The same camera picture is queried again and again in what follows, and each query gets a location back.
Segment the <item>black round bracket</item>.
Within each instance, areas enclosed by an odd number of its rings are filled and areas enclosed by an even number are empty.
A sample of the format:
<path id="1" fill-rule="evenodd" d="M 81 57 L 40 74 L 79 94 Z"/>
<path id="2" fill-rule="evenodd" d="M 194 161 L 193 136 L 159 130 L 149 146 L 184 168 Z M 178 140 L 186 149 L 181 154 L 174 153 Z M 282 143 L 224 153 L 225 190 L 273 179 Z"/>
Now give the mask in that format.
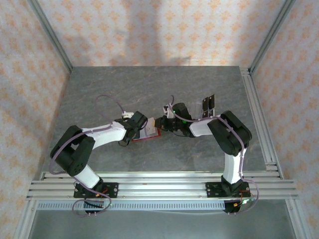
<path id="1" fill-rule="evenodd" d="M 226 200 L 224 201 L 224 210 L 227 215 L 239 215 L 247 212 L 248 210 L 241 210 L 241 207 L 248 204 L 250 202 L 250 199 L 244 199 L 244 200 Z"/>

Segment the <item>narrow aluminium cross rail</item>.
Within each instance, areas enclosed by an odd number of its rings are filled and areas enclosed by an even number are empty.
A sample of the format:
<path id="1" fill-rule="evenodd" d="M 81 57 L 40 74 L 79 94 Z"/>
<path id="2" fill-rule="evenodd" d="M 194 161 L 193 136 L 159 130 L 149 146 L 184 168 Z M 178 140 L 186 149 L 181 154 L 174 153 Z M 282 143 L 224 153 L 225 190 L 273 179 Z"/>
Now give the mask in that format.
<path id="1" fill-rule="evenodd" d="M 99 172 L 101 178 L 178 178 L 178 177 L 208 177 L 220 178 L 222 172 Z M 280 178 L 278 171 L 248 171 L 245 178 Z"/>

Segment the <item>aluminium side rail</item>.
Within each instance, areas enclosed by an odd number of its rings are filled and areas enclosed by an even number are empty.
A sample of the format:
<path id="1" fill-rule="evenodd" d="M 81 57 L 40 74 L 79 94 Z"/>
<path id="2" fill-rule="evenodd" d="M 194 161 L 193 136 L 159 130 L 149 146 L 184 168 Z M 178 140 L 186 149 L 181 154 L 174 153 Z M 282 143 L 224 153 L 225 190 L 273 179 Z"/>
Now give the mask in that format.
<path id="1" fill-rule="evenodd" d="M 244 87 L 248 97 L 250 109 L 252 112 L 254 124 L 257 130 L 258 139 L 261 145 L 262 154 L 266 166 L 270 166 L 271 169 L 277 169 L 279 177 L 284 178 L 279 159 L 272 142 L 266 120 L 263 114 L 263 110 L 258 98 L 257 90 L 253 82 L 253 78 L 250 75 L 248 68 L 240 67 L 241 76 L 243 79 Z"/>

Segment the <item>aluminium frame leg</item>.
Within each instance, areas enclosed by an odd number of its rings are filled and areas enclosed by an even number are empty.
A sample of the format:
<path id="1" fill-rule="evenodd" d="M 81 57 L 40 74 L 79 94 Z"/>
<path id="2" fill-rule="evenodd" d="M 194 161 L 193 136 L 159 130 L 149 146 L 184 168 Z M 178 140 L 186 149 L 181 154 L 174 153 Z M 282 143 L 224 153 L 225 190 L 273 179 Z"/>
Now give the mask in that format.
<path id="1" fill-rule="evenodd" d="M 285 201 L 296 239 L 311 239 L 311 234 L 300 200 L 286 199 Z"/>
<path id="2" fill-rule="evenodd" d="M 13 239 L 28 239 L 35 213 L 38 207 L 38 200 L 27 200 L 22 210 Z"/>

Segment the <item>red leather card holder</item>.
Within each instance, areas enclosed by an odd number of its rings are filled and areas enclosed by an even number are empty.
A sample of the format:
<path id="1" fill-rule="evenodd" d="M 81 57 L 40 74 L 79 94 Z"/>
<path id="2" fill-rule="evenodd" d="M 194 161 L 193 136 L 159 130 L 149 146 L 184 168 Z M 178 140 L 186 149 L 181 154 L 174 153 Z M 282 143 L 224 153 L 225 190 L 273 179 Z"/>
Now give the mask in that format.
<path id="1" fill-rule="evenodd" d="M 146 135 L 146 126 L 141 130 L 140 132 L 140 139 L 139 140 L 132 140 L 132 141 L 141 141 L 141 140 L 147 140 L 147 139 L 151 139 L 151 138 L 155 138 L 155 137 L 159 137 L 160 136 L 160 130 L 157 128 L 157 133 L 151 135 L 151 136 L 147 136 Z"/>

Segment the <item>grey metal panel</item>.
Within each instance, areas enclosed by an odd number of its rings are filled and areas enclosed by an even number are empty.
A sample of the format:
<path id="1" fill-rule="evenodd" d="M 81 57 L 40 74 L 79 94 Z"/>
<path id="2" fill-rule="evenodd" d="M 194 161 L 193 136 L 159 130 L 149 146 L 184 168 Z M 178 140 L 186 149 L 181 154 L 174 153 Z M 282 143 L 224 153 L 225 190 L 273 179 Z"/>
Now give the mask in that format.
<path id="1" fill-rule="evenodd" d="M 109 211 L 80 218 L 38 211 L 28 239 L 296 239 L 282 213 L 260 217 L 187 212 Z"/>

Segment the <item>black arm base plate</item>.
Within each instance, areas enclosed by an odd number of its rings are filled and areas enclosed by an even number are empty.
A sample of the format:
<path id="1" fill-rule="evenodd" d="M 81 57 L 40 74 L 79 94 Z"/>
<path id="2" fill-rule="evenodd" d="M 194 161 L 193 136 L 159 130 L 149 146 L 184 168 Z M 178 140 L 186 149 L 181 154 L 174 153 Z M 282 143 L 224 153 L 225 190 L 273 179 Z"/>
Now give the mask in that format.
<path id="1" fill-rule="evenodd" d="M 117 198 L 118 187 L 118 183 L 99 182 L 93 188 L 94 191 L 97 191 L 97 193 L 94 193 L 84 188 L 79 183 L 75 183 L 73 197 L 79 199 L 104 198 L 105 196 L 101 195 L 101 193 L 103 193 L 109 196 L 110 198 Z"/>
<path id="2" fill-rule="evenodd" d="M 247 182 L 235 184 L 228 184 L 227 182 L 207 182 L 205 187 L 208 198 L 248 198 L 251 196 Z"/>

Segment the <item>wide aluminium base beam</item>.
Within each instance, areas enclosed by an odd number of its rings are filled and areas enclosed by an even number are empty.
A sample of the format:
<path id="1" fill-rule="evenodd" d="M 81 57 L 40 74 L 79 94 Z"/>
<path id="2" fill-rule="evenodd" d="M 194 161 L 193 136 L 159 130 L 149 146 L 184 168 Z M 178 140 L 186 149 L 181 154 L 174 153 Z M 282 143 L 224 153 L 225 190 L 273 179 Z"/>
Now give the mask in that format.
<path id="1" fill-rule="evenodd" d="M 72 199 L 74 182 L 33 181 L 27 193 L 29 199 Z M 297 199 L 299 193 L 292 181 L 258 182 L 250 186 L 252 196 L 259 194 L 259 199 Z M 222 196 L 220 193 L 207 191 L 204 183 L 119 183 L 117 189 L 118 200 L 204 200 L 208 196 L 215 196 L 218 200 L 246 198 L 242 193 L 238 196 Z"/>

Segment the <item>aluminium upright frame post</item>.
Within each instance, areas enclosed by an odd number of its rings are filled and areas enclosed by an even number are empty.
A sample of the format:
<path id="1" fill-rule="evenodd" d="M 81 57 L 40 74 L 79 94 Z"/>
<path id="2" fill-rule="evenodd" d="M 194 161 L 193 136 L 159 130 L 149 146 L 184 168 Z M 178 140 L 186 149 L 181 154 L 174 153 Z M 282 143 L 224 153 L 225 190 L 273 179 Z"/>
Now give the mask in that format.
<path id="1" fill-rule="evenodd" d="M 38 0 L 27 0 L 28 4 L 30 5 L 32 11 L 36 15 L 37 19 L 39 20 L 42 29 L 46 33 L 47 37 L 49 38 L 51 44 L 53 45 L 54 49 L 56 50 L 57 54 L 59 55 L 61 61 L 63 62 L 65 68 L 69 73 L 73 70 L 73 64 L 71 63 L 68 55 L 66 54 L 62 44 L 60 43 L 55 30 L 53 29 L 51 23 L 49 22 L 44 10 L 42 9 Z"/>
<path id="2" fill-rule="evenodd" d="M 264 56 L 266 55 L 270 45 L 272 44 L 273 40 L 275 39 L 277 33 L 279 32 L 281 25 L 284 23 L 286 17 L 289 15 L 294 3 L 296 0 L 285 0 L 284 4 L 282 5 L 277 17 L 275 18 L 269 32 L 267 33 L 263 43 L 261 44 L 254 60 L 252 61 L 251 66 L 248 68 L 249 75 L 253 75 L 256 71 L 258 66 L 260 65 L 261 61 L 263 60 Z"/>

